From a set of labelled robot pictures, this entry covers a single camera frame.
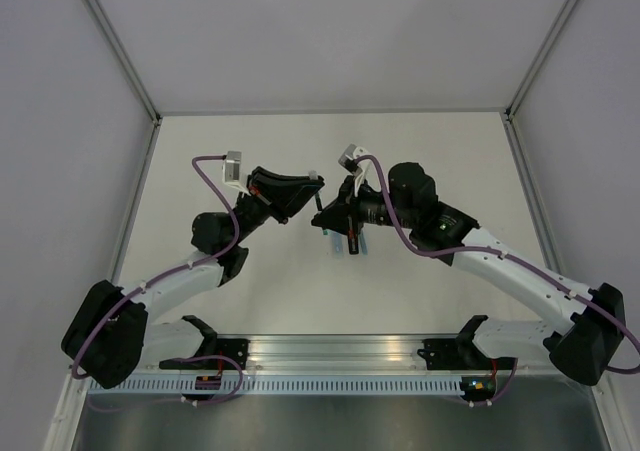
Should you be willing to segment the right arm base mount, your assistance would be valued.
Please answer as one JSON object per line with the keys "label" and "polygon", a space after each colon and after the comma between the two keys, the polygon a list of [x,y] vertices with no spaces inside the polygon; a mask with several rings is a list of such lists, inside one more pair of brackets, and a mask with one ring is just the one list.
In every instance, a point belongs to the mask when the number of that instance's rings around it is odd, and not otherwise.
{"label": "right arm base mount", "polygon": [[455,336],[423,339],[415,353],[430,371],[493,371],[494,366],[498,371],[508,370],[515,362],[513,357],[490,358],[473,342],[481,326],[488,331],[490,325],[498,328],[504,324],[487,315],[474,315]]}

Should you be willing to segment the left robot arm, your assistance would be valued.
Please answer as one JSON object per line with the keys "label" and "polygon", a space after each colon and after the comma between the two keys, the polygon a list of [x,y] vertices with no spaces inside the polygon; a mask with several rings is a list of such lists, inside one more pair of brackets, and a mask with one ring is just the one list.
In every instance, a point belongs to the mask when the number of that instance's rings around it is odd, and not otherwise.
{"label": "left robot arm", "polygon": [[323,185],[320,176],[284,176],[257,167],[235,204],[194,218],[196,250],[182,263],[137,286],[94,284],[61,341],[76,377],[111,389],[147,365],[215,368],[220,346],[211,326],[194,315],[169,323],[160,317],[233,280],[249,254],[242,241],[270,219],[287,223]]}

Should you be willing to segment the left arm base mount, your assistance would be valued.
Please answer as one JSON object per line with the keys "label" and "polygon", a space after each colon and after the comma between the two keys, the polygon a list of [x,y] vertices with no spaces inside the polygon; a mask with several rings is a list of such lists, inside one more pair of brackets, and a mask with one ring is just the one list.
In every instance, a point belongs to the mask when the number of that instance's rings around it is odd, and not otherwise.
{"label": "left arm base mount", "polygon": [[186,324],[188,331],[196,331],[200,338],[197,349],[187,357],[175,357],[163,360],[159,367],[163,370],[216,370],[221,374],[225,370],[234,370],[232,363],[219,359],[225,356],[236,362],[242,370],[246,369],[249,356],[248,339],[221,338],[218,333],[194,315],[183,316],[180,324]]}

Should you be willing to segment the light blue pen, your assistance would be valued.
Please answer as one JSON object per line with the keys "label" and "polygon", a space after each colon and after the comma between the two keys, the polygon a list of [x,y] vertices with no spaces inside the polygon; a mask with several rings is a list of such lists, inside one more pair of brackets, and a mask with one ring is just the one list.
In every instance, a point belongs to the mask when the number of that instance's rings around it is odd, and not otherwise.
{"label": "light blue pen", "polygon": [[331,232],[331,252],[332,256],[336,259],[341,259],[344,256],[344,242],[341,234]]}

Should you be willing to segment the black purple highlighter pen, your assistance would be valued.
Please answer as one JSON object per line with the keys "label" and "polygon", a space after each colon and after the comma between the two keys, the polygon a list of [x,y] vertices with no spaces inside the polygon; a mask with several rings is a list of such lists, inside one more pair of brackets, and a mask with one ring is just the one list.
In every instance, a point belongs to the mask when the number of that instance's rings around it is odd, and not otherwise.
{"label": "black purple highlighter pen", "polygon": [[357,233],[349,232],[347,243],[350,255],[358,255],[360,253],[359,235]]}

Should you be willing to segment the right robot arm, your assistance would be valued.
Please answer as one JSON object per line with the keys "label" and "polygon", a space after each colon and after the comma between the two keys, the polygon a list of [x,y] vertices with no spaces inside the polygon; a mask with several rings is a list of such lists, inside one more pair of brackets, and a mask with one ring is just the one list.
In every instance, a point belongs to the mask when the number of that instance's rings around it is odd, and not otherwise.
{"label": "right robot arm", "polygon": [[627,330],[619,289],[609,283],[594,288],[536,266],[440,201],[434,179],[417,163],[399,163],[381,174],[379,190],[355,165],[347,168],[337,197],[313,217],[313,226],[346,236],[353,254],[365,225],[393,227],[412,253],[475,275],[537,315],[535,321],[470,318],[456,337],[460,363],[476,368],[488,359],[510,358],[551,364],[586,386],[610,370]]}

